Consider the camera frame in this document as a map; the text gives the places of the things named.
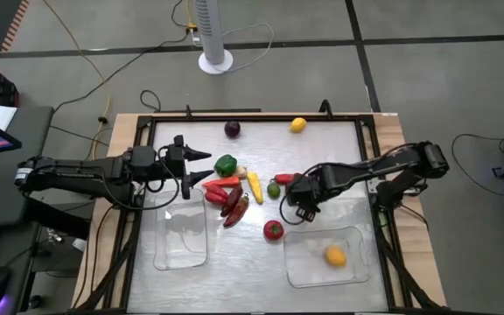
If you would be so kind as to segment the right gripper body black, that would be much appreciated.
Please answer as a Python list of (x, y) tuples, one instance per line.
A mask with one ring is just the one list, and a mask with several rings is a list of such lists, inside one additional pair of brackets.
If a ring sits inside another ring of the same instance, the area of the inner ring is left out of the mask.
[(298, 206), (300, 203), (321, 203), (321, 188), (317, 175), (303, 175), (295, 173), (292, 180), (285, 186), (286, 199), (289, 206)]

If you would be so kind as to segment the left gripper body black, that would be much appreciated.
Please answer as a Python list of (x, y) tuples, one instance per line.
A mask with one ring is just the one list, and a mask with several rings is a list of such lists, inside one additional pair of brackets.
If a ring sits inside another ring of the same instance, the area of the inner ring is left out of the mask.
[(165, 168), (173, 179), (177, 180), (184, 200), (190, 199), (190, 175), (186, 170), (185, 143), (182, 135), (173, 138), (165, 153)]

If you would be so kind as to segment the orange carrot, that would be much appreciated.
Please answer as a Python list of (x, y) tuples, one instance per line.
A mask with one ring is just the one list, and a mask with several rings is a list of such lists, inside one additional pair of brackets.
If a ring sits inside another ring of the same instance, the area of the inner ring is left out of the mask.
[(236, 177), (218, 178), (207, 181), (202, 184), (204, 187), (218, 186), (218, 187), (235, 187), (241, 185), (241, 180)]

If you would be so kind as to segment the green bell pepper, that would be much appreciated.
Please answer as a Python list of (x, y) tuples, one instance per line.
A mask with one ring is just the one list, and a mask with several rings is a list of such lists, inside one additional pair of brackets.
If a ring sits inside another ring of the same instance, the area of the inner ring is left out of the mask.
[(237, 167), (237, 159), (229, 154), (218, 158), (214, 165), (214, 170), (221, 178), (232, 177)]

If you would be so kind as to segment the red tomato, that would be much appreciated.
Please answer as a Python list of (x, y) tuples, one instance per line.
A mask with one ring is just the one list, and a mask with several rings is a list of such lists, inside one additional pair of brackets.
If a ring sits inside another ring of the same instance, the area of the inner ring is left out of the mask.
[(278, 220), (269, 220), (263, 226), (263, 235), (270, 241), (277, 241), (284, 236), (284, 227)]

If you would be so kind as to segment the yellow banana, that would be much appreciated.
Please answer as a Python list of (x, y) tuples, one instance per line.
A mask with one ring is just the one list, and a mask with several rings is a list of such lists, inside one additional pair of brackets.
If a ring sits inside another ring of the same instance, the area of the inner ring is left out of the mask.
[(248, 185), (255, 197), (255, 201), (257, 204), (263, 203), (263, 191), (261, 187), (260, 179), (257, 174), (253, 171), (249, 171), (247, 173)]

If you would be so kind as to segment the orange yellow mango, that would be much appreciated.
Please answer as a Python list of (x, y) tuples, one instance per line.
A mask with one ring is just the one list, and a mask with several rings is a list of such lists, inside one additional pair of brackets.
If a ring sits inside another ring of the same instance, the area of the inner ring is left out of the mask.
[(347, 256), (344, 249), (337, 245), (330, 245), (325, 250), (325, 260), (333, 267), (345, 267)]

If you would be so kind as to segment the clear plastic basket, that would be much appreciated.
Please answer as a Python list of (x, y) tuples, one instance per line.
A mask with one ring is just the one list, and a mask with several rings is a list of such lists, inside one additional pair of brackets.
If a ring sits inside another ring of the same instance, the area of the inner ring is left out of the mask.
[(175, 191), (156, 195), (155, 201), (163, 205), (156, 210), (155, 254), (156, 270), (178, 270), (197, 267), (207, 262), (207, 213), (204, 194), (191, 190), (190, 197), (181, 194), (174, 198)]
[[(332, 265), (329, 249), (340, 249), (342, 265)], [(288, 280), (294, 288), (365, 283), (370, 278), (368, 250), (356, 227), (289, 232), (283, 238)]]

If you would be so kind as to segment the power strip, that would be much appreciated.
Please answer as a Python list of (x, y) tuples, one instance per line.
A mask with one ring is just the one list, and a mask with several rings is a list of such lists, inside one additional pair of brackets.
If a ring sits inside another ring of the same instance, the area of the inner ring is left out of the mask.
[(192, 44), (194, 46), (197, 46), (197, 47), (201, 47), (202, 46), (202, 42), (201, 42), (201, 39), (200, 39), (200, 35), (199, 35), (199, 32), (198, 32), (198, 27), (196, 24), (189, 24), (187, 27), (186, 27), (188, 33), (191, 35), (191, 39), (192, 39)]

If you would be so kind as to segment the white tower fan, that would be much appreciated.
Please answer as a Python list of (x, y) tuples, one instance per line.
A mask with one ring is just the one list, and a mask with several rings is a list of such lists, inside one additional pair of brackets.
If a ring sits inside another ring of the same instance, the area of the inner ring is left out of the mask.
[(203, 50), (199, 68), (212, 75), (227, 73), (234, 58), (224, 47), (218, 0), (193, 0), (193, 3)]

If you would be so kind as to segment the grey desk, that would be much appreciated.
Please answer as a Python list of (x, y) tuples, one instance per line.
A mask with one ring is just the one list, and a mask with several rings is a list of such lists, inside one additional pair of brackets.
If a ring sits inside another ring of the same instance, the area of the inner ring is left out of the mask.
[(42, 153), (52, 116), (50, 107), (19, 108), (7, 132), (22, 147), (0, 152), (0, 266), (10, 269), (0, 315), (19, 312), (32, 265), (32, 246), (39, 236), (39, 224), (24, 220), (26, 200), (14, 185), (17, 165)]

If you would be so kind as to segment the black metal table frame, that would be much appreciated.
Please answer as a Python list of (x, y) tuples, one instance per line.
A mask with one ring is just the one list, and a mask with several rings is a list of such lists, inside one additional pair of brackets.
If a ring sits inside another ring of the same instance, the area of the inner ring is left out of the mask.
[[(181, 113), (166, 114), (119, 114), (115, 117), (115, 123), (111, 132), (107, 155), (109, 157), (119, 155), (134, 144), (146, 144), (151, 137), (151, 121), (166, 120), (173, 123), (202, 123), (207, 119), (228, 121), (231, 119), (252, 123), (283, 122), (289, 124), (297, 117), (297, 113), (262, 113), (262, 112), (227, 112), (214, 113), (206, 111), (187, 118)], [(405, 144), (403, 127), (397, 113), (337, 113), (332, 121), (344, 122), (346, 119), (356, 119), (362, 123), (360, 151), (370, 157), (374, 157), (383, 151), (390, 150), (398, 145)], [(91, 236), (89, 244), (97, 245), (98, 249), (91, 249), (89, 257), (81, 261), (81, 266), (87, 268), (83, 275), (101, 281), (109, 266), (113, 263), (122, 246), (129, 239), (129, 233), (133, 229), (132, 216), (129, 214), (107, 215), (110, 203), (104, 199), (95, 202), (93, 213), (93, 226), (91, 230), (96, 232), (97, 226), (102, 224), (98, 236)], [(393, 242), (402, 257), (407, 271), (414, 277), (423, 291), (438, 304), (445, 306), (445, 294), (438, 274), (436, 258), (431, 246), (431, 237), (424, 229), (422, 222), (411, 219), (406, 213), (398, 214), (392, 222), (395, 224), (387, 230), (387, 237)], [(132, 255), (123, 262), (117, 271), (114, 281), (109, 284), (107, 290), (96, 304), (96, 310), (109, 310), (120, 308), (127, 304), (128, 274), (131, 272), (131, 264), (135, 261)], [(388, 287), (391, 292), (388, 296), (392, 299), (392, 305), (397, 308), (406, 308), (414, 305), (415, 296), (406, 292), (407, 285), (400, 278), (391, 261), (386, 261), (384, 275), (390, 277)]]

